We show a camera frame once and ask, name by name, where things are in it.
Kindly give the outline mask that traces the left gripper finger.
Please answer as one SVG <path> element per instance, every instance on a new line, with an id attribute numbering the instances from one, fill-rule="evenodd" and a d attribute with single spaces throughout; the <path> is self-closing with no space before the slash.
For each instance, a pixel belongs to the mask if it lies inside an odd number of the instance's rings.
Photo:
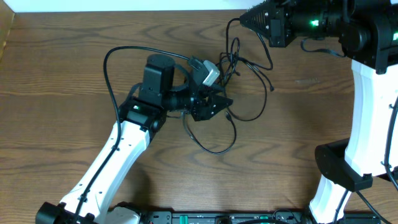
<path id="1" fill-rule="evenodd" d="M 231 98 L 221 96 L 221 95 L 210 95 L 208 99 L 210 112 L 208 118 L 214 117 L 217 113 L 226 109 L 227 107 L 233 104 L 233 100 Z"/>
<path id="2" fill-rule="evenodd" d="M 216 83 L 212 84 L 211 86 L 204 86 L 205 91 L 208 93 L 222 93 L 224 92 L 224 88 Z"/>

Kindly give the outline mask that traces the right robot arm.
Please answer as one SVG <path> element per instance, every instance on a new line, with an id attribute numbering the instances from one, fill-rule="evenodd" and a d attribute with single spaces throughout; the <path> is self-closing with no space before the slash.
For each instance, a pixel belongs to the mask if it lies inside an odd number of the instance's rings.
<path id="1" fill-rule="evenodd" d="M 242 26 L 271 47 L 336 37 L 351 59 L 354 108 L 348 139 L 315 149 L 321 179 L 305 223 L 337 223 L 352 193 L 375 177 L 397 183 L 397 2 L 264 1 L 242 14 Z"/>

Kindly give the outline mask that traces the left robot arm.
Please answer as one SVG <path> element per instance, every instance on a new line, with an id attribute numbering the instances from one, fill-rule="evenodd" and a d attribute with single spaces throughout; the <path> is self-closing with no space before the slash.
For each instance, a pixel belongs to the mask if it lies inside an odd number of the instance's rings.
<path id="1" fill-rule="evenodd" d="M 216 84 L 220 71 L 208 60 L 188 59 L 191 72 L 185 83 L 174 86 L 178 68 L 169 56 L 154 54 L 147 59 L 142 83 L 134 85 L 116 110 L 118 118 L 98 157 L 77 185 L 58 205 L 45 202 L 35 222 L 49 223 L 142 223 L 142 214 L 127 207 L 111 208 L 111 202 L 137 158 L 160 131 L 169 111 L 205 121 L 232 105 Z"/>

